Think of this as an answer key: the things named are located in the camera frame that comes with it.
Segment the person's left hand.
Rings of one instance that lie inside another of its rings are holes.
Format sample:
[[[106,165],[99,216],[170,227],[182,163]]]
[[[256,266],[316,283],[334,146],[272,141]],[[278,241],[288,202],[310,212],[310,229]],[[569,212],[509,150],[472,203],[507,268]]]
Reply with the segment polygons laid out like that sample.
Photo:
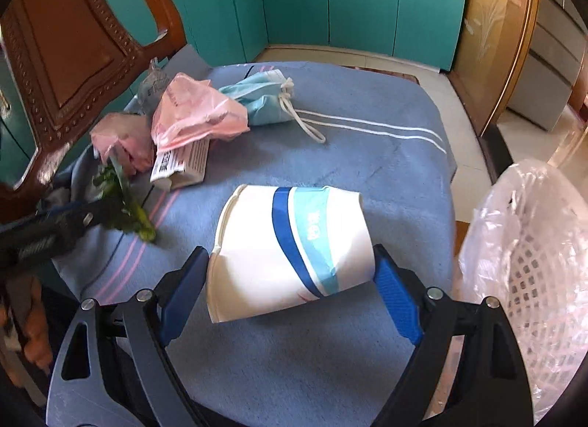
[[[26,361],[48,377],[53,362],[53,351],[50,346],[49,324],[42,302],[40,281],[33,275],[25,275],[12,280],[9,285],[11,288],[16,287],[17,292],[15,295],[1,295],[1,344],[5,345],[6,338],[12,337],[14,302],[28,302],[24,319],[18,321],[24,342],[19,338],[16,338],[16,341]]]

